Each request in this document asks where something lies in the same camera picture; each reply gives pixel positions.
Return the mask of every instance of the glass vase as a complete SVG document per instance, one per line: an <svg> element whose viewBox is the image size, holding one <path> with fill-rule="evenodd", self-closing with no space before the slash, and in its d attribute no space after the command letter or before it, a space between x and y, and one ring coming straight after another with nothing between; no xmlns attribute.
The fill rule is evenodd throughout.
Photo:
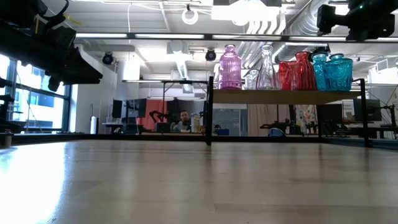
<svg viewBox="0 0 398 224"><path fill-rule="evenodd" d="M220 90L241 90L241 65L242 60L235 52L235 45L225 46L225 53L220 58L220 74L218 89Z"/></svg>
<svg viewBox="0 0 398 224"><path fill-rule="evenodd" d="M315 71L315 79L317 80L317 88L320 91L330 90L330 84L325 68L327 56L328 55L326 53L318 53L312 55L313 69Z"/></svg>
<svg viewBox="0 0 398 224"><path fill-rule="evenodd" d="M290 77L290 90L293 90L293 86L297 82L295 79L295 69L296 69L296 61L289 61L287 62L287 75Z"/></svg>
<svg viewBox="0 0 398 224"><path fill-rule="evenodd" d="M343 54L330 56L325 64L331 91L350 91L353 81L353 61Z"/></svg>
<svg viewBox="0 0 398 224"><path fill-rule="evenodd" d="M279 62L279 81L281 90L290 90L291 79L288 62Z"/></svg>
<svg viewBox="0 0 398 224"><path fill-rule="evenodd" d="M272 66L272 46L264 45L261 47L262 65L259 75L257 76L257 90L280 90L279 77L276 75Z"/></svg>
<svg viewBox="0 0 398 224"><path fill-rule="evenodd" d="M250 70L246 75L244 88L245 90L255 90L256 89L256 78L259 74L258 70Z"/></svg>
<svg viewBox="0 0 398 224"><path fill-rule="evenodd" d="M294 89L293 90L317 90L317 82L315 81L315 72L308 60L308 52L297 52L297 63L294 73Z"/></svg>

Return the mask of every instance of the shelf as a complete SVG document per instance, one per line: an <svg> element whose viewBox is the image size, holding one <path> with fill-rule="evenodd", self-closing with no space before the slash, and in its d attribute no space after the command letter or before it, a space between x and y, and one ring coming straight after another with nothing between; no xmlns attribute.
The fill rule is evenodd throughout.
<svg viewBox="0 0 398 224"><path fill-rule="evenodd" d="M214 90L214 103L323 105L360 96L360 91Z"/></svg>

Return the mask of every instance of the blue container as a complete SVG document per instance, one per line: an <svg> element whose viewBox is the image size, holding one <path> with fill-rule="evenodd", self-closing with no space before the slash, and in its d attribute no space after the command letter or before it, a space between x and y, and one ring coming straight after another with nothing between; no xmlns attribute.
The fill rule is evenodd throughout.
<svg viewBox="0 0 398 224"><path fill-rule="evenodd" d="M329 79L325 68L327 56L328 55L326 53L317 53L312 55L313 68L315 71L315 78L317 80L317 88L319 91L330 90Z"/></svg>
<svg viewBox="0 0 398 224"><path fill-rule="evenodd" d="M325 68L329 79L331 91L350 91L353 81L353 61L344 58L343 54L330 56Z"/></svg>

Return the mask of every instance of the wooden floor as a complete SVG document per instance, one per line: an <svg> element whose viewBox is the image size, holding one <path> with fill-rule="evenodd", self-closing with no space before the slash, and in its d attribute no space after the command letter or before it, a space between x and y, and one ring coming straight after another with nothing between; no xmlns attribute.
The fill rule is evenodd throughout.
<svg viewBox="0 0 398 224"><path fill-rule="evenodd" d="M0 223L397 223L398 152L77 141L0 150Z"/></svg>

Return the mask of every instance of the man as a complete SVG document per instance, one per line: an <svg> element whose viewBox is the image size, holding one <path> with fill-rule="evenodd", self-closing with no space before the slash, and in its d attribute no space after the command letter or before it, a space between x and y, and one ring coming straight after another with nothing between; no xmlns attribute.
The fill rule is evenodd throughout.
<svg viewBox="0 0 398 224"><path fill-rule="evenodd" d="M186 110L181 110L180 112L180 119L181 121L178 122L178 124L175 124L174 122L171 125L171 130L172 131L191 131L191 121L190 117L188 114L188 111Z"/></svg>

